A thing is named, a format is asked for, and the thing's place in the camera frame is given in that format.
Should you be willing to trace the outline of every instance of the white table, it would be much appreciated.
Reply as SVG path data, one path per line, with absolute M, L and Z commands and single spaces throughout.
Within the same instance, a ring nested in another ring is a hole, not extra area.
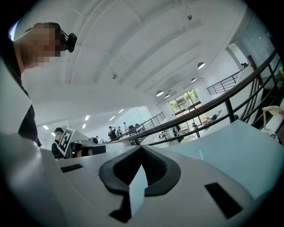
M 202 159 L 257 198 L 271 190 L 284 167 L 284 148 L 240 120 L 198 140 L 165 149 Z

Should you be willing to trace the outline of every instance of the white ceiling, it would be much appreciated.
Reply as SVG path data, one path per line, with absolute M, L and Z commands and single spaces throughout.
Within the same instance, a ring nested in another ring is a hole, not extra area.
M 225 50 L 245 9 L 240 0 L 41 1 L 20 20 L 16 38 L 37 22 L 57 22 L 78 40 L 73 53 L 22 76 L 37 125 L 109 117 L 161 102 L 158 90 L 182 82 L 185 89 Z M 206 65 L 197 70 L 200 61 Z

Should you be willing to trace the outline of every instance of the black metal railing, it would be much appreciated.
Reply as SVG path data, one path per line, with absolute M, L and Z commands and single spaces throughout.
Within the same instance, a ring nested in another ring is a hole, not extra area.
M 271 89 L 271 91 L 261 100 L 261 102 L 254 107 L 253 109 L 251 109 L 249 112 L 247 112 L 245 114 L 245 116 L 243 116 L 240 120 L 245 121 L 246 119 L 248 119 L 254 112 L 256 112 L 259 107 L 263 104 L 263 102 L 267 99 L 267 97 L 270 95 L 270 93 L 273 90 L 277 91 L 277 95 L 276 97 L 280 94 L 281 89 L 278 89 L 277 87 L 277 81 L 275 79 L 274 73 L 276 72 L 279 64 L 280 64 L 280 59 L 275 67 L 274 70 L 272 70 L 271 66 L 270 66 L 270 62 L 273 60 L 273 58 L 276 56 L 276 51 L 273 51 L 273 53 L 253 72 L 251 73 L 246 79 L 242 80 L 240 83 L 236 84 L 232 89 L 228 90 L 226 93 L 222 94 L 221 96 L 217 97 L 216 99 L 204 104 L 203 106 L 197 108 L 196 110 L 189 112 L 183 116 L 180 116 L 177 119 L 171 120 L 169 122 L 163 123 L 161 125 L 158 125 L 154 128 L 148 129 L 147 131 L 135 134 L 135 135 L 131 135 L 129 137 L 126 138 L 122 138 L 121 140 L 123 141 L 133 141 L 136 144 L 140 144 L 139 140 L 143 137 L 149 136 L 151 134 L 154 133 L 158 133 L 161 131 L 164 131 L 166 129 L 172 128 L 174 126 L 180 125 L 181 123 L 184 123 L 186 121 L 189 121 L 195 117 L 198 117 L 201 114 L 204 114 L 206 112 L 208 112 L 209 110 L 212 110 L 213 108 L 221 105 L 222 103 L 226 104 L 227 107 L 227 111 L 228 113 L 225 116 L 222 116 L 221 118 L 218 118 L 216 120 L 214 120 L 213 122 L 211 122 L 210 124 L 207 124 L 205 126 L 202 126 L 200 128 L 197 128 L 193 131 L 190 131 L 188 133 L 184 133 L 182 135 L 173 137 L 173 138 L 169 138 L 166 140 L 162 140 L 162 141 L 158 141 L 155 143 L 150 143 L 148 145 L 156 145 L 156 144 L 161 144 L 161 143 L 165 143 L 165 142 L 169 142 L 169 141 L 173 141 L 191 134 L 194 134 L 196 132 L 199 132 L 201 130 L 207 129 L 219 122 L 221 122 L 222 120 L 226 119 L 227 117 L 229 117 L 230 122 L 234 122 L 235 121 L 235 116 L 234 113 L 236 111 L 238 111 L 240 108 L 242 108 L 243 106 L 245 106 L 246 104 L 248 104 L 263 88 L 264 86 L 272 79 L 273 80 L 273 88 Z M 246 86 L 248 86 L 253 80 L 255 80 L 256 78 L 259 77 L 260 73 L 266 69 L 269 68 L 271 75 L 269 76 L 269 78 L 252 94 L 250 95 L 249 98 L 247 98 L 243 103 L 241 103 L 238 107 L 236 107 L 235 109 L 232 108 L 231 102 L 230 102 L 230 98 L 232 96 L 234 96 L 235 94 L 239 93 L 240 91 L 242 91 Z
M 156 126 L 160 125 L 161 122 L 165 119 L 165 115 L 163 112 L 159 113 L 155 117 L 145 121 L 144 123 L 140 125 L 136 125 L 134 128 L 130 129 L 126 133 L 122 134 L 121 136 L 113 139 L 111 142 L 117 141 L 123 137 L 131 136 L 133 134 L 138 134 L 140 132 L 145 132 L 147 130 L 153 129 Z
M 210 87 L 207 87 L 207 90 L 210 95 L 212 94 L 218 94 L 222 92 L 226 92 L 230 90 L 232 87 L 234 87 L 237 84 L 237 79 L 239 78 L 239 73 L 243 71 L 244 69 L 234 73 L 233 75 L 230 75 L 229 77 L 213 84 Z

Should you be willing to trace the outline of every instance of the black shirt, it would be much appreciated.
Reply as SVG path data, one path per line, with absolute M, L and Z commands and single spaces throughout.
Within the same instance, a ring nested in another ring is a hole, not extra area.
M 115 138 L 117 138 L 117 136 L 116 136 L 116 134 L 115 134 L 115 129 L 112 130 L 112 131 L 110 131 L 110 132 L 108 133 L 108 136 L 109 136 L 112 140 L 115 139 Z
M 54 158 L 64 158 L 64 155 L 61 153 L 61 151 L 58 150 L 57 145 L 53 143 L 51 146 L 51 152 L 54 155 Z
M 11 75 L 16 80 L 18 85 L 28 96 L 28 93 L 22 86 L 21 72 L 17 62 L 13 42 L 8 37 L 4 38 L 4 42 L 1 44 L 1 46 L 2 46 L 1 55 L 4 62 L 6 63 L 7 68 L 9 69 Z M 24 117 L 22 124 L 19 128 L 18 134 L 21 135 L 22 137 L 33 140 L 34 142 L 37 143 L 38 146 L 41 146 L 41 143 L 37 135 L 35 111 L 32 106 L 30 107 L 26 116 Z

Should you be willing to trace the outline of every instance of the black rectangular slot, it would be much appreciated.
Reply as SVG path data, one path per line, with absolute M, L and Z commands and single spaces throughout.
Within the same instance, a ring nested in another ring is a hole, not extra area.
M 106 146 L 93 147 L 93 155 L 106 153 Z
M 243 209 L 218 183 L 207 184 L 205 188 L 227 219 L 233 217 Z
M 79 168 L 83 168 L 83 166 L 81 166 L 80 164 L 69 165 L 69 166 L 61 167 L 61 170 L 62 172 L 69 172 L 69 171 L 76 170 Z

